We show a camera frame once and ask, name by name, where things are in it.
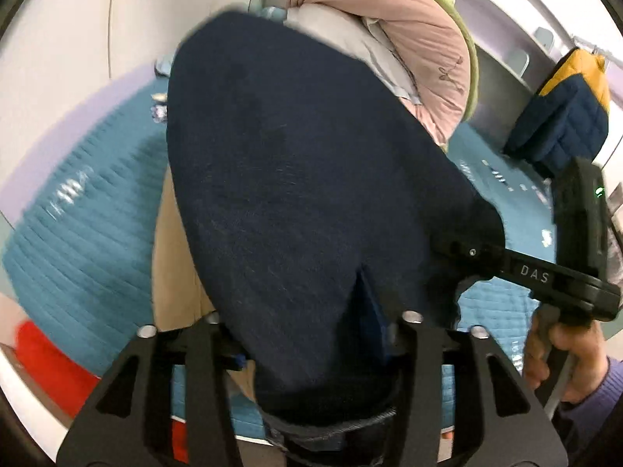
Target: finger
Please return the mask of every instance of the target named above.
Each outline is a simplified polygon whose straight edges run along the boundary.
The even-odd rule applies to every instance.
[[[536,332],[530,332],[528,334],[523,352],[524,355],[530,355],[532,358],[543,358],[545,345]]]
[[[561,402],[571,402],[572,404],[578,404],[584,400],[585,395],[580,394],[573,385],[568,385],[561,397]]]
[[[538,309],[532,313],[532,324],[530,325],[530,331],[538,333],[539,331],[539,313]]]
[[[549,331],[549,338],[558,349],[569,351],[583,360],[600,357],[605,346],[597,321],[593,321],[589,328],[556,324]]]
[[[549,377],[549,367],[541,358],[533,358],[528,355],[525,360],[524,377],[526,379],[535,379],[540,384]]]
[[[523,377],[526,380],[526,384],[528,385],[528,388],[530,388],[532,391],[534,391],[539,386],[541,386],[541,383],[543,382],[543,381],[538,380],[536,377],[531,376],[530,374],[524,373]]]

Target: silver bolt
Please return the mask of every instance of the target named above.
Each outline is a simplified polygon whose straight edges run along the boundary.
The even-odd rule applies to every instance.
[[[220,323],[219,311],[213,311],[210,314],[208,314],[206,321],[208,321],[208,323],[210,323],[211,325],[219,324]]]
[[[158,329],[154,325],[145,325],[138,329],[137,335],[141,337],[141,339],[150,339],[156,335],[156,333],[158,333]]]
[[[420,313],[417,313],[415,311],[404,311],[403,320],[407,323],[422,323],[424,318]]]
[[[488,330],[482,325],[475,325],[469,331],[477,339],[488,339],[489,338]]]

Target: pink comforter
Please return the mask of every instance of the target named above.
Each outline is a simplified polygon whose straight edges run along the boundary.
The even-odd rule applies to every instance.
[[[289,7],[323,4],[379,19],[415,79],[422,105],[405,105],[445,144],[460,123],[470,87],[467,45],[453,19],[434,0],[288,0]]]

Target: beige pants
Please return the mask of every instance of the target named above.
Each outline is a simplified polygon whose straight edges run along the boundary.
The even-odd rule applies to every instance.
[[[164,176],[151,270],[153,313],[160,331],[191,326],[214,310],[192,262],[169,168]],[[241,372],[229,371],[251,400],[255,400],[253,372],[253,362]]]

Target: navy knit fabric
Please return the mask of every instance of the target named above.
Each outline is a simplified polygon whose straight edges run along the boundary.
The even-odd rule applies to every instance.
[[[168,110],[194,262],[256,360],[260,407],[299,423],[370,416],[395,374],[360,330],[358,269],[451,326],[465,274],[430,238],[504,244],[497,211],[363,63],[262,19],[226,13],[189,38]]]
[[[151,120],[150,107],[153,105],[151,93],[166,91],[166,82],[157,80],[145,90],[136,93],[127,103],[116,108],[106,119],[98,124],[86,139],[81,142],[76,151],[67,157],[67,163],[62,163],[59,172],[51,177],[51,184],[56,188],[44,188],[40,193],[40,199],[35,201],[32,206],[33,212],[40,209],[42,205],[48,205],[50,191],[55,192],[58,184],[62,184],[68,177],[73,177],[66,172],[72,164],[80,165],[79,170],[84,166],[90,166],[102,174],[108,170],[110,164],[104,168],[93,167],[93,163],[102,163],[104,159],[100,153],[106,154],[110,146],[123,141],[124,145],[116,148],[113,156],[135,156],[131,158],[136,169],[145,168],[149,170],[154,164],[162,167],[162,154],[157,153],[136,153],[134,150],[147,145],[152,138],[157,136],[160,140],[158,144],[164,146],[164,127],[155,124]],[[93,147],[88,142],[97,142]],[[83,160],[76,162],[76,155],[80,154]],[[496,206],[503,218],[505,232],[507,236],[507,247],[521,251],[538,258],[552,260],[554,257],[554,244],[544,246],[541,243],[542,232],[555,235],[551,216],[547,204],[537,196],[538,182],[532,181],[528,176],[517,169],[512,162],[505,160],[493,152],[482,140],[482,138],[469,125],[462,124],[454,133],[448,158],[453,161],[459,170],[474,184],[476,189],[489,202]],[[110,163],[115,163],[116,159],[111,159]],[[508,185],[512,186],[513,191],[509,191],[507,186],[499,182],[493,174],[503,174]],[[84,203],[81,200],[74,206],[75,210],[94,209],[98,212],[105,210],[108,199],[113,196],[120,198],[124,193],[120,191],[126,188],[136,188],[134,175],[124,174],[126,181],[116,179],[114,183],[113,195],[97,195],[97,204],[91,207],[90,202]],[[160,196],[161,184],[150,185],[146,204],[150,211],[150,216],[155,216],[158,211],[158,201]],[[85,241],[83,244],[76,244],[70,256],[70,260],[76,260],[79,255],[88,254],[88,258],[83,262],[88,262],[84,266],[77,262],[73,266],[64,266],[64,272],[70,282],[65,286],[63,294],[55,291],[55,286],[49,278],[51,267],[48,265],[37,264],[35,270],[31,263],[32,259],[39,262],[38,255],[46,254],[49,249],[48,244],[55,245],[54,240],[66,239],[65,232],[76,229],[73,223],[59,226],[59,231],[55,237],[48,233],[49,227],[54,228],[52,223],[42,223],[39,217],[29,215],[27,221],[20,229],[20,234],[28,236],[30,242],[37,241],[35,250],[23,252],[18,251],[18,247],[23,246],[25,241],[14,241],[13,249],[7,255],[7,260],[11,260],[9,266],[14,268],[11,272],[12,278],[17,281],[20,288],[20,296],[23,296],[23,305],[30,313],[35,316],[37,325],[50,338],[54,338],[63,352],[71,359],[78,360],[80,364],[96,374],[102,374],[106,367],[110,365],[119,350],[125,345],[127,340],[135,333],[135,326],[151,321],[151,299],[150,279],[143,279],[139,287],[138,301],[128,301],[124,295],[113,295],[112,299],[101,299],[93,301],[90,293],[80,291],[80,283],[84,279],[84,269],[96,271],[92,261],[96,256],[102,256],[99,265],[116,265],[122,257],[131,257],[132,268],[144,268],[144,273],[148,273],[151,268],[151,236],[138,243],[137,238],[141,231],[136,231],[136,224],[132,220],[133,216],[129,212],[123,212],[115,218],[117,228],[123,232],[122,239],[125,246],[121,246],[121,251],[114,257],[108,256],[110,247],[115,245],[114,240],[96,247],[90,247],[91,237],[97,237],[95,230],[86,230],[83,234]],[[20,272],[20,268],[28,268],[27,273]],[[130,267],[126,266],[124,272],[128,272]],[[36,287],[36,292],[29,293],[26,286]],[[529,292],[514,284],[506,283],[499,279],[493,279],[483,283],[477,283],[467,292],[463,293],[459,305],[461,308],[461,322],[459,327],[468,328],[474,324],[484,324],[495,336],[496,340],[502,345],[506,353],[512,357],[513,361],[521,364],[521,351],[525,339],[530,315],[536,303],[529,298]],[[92,310],[93,307],[104,307],[104,313]],[[110,318],[109,310],[116,311],[114,318]],[[88,321],[78,320],[88,315]],[[130,321],[122,338],[118,338],[116,333],[126,321]],[[184,372],[176,371],[174,394],[174,412],[177,416],[183,417],[184,414]],[[453,386],[452,377],[449,375],[443,380],[443,421],[442,426],[447,427],[452,424],[453,409]],[[243,397],[237,396],[232,401],[232,417],[236,433],[249,437],[263,438],[264,430],[260,415],[255,407]]]
[[[517,120],[504,152],[555,177],[573,157],[594,160],[608,136],[608,113],[578,73],[536,95]]]

